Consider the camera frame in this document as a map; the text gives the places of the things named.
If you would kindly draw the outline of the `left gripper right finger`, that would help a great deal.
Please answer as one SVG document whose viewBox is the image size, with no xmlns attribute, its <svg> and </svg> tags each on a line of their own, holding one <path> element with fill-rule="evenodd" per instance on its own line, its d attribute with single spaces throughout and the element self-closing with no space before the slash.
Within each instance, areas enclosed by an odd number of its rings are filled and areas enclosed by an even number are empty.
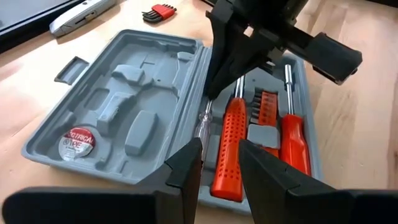
<svg viewBox="0 0 398 224">
<path fill-rule="evenodd" d="M 331 223 L 332 187 L 248 140 L 239 142 L 239 163 L 254 223 Z"/>
</svg>

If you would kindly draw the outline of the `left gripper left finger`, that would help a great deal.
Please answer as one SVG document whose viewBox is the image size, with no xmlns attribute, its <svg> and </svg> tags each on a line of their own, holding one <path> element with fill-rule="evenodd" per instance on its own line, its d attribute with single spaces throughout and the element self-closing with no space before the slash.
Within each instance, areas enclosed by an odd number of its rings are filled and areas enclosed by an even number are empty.
<svg viewBox="0 0 398 224">
<path fill-rule="evenodd" d="M 145 199 L 139 205 L 138 223 L 195 222 L 201 153 L 201 141 L 193 138 L 138 183 L 145 192 Z"/>
</svg>

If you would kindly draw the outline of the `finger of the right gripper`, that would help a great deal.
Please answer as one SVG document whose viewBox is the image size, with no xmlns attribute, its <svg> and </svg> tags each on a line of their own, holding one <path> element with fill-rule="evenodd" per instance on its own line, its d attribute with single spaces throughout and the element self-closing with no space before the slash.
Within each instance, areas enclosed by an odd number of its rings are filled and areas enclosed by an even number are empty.
<svg viewBox="0 0 398 224">
<path fill-rule="evenodd" d="M 234 61 L 237 41 L 246 30 L 240 17 L 222 18 L 209 11 L 206 17 L 211 22 L 213 46 L 205 82 L 205 95 L 214 100 L 222 90 L 246 74 L 246 69 L 237 68 Z"/>
<path fill-rule="evenodd" d="M 269 53 L 278 48 L 278 36 L 241 36 L 237 39 L 237 76 L 245 75 L 256 67 L 263 66 L 272 56 Z"/>
</svg>

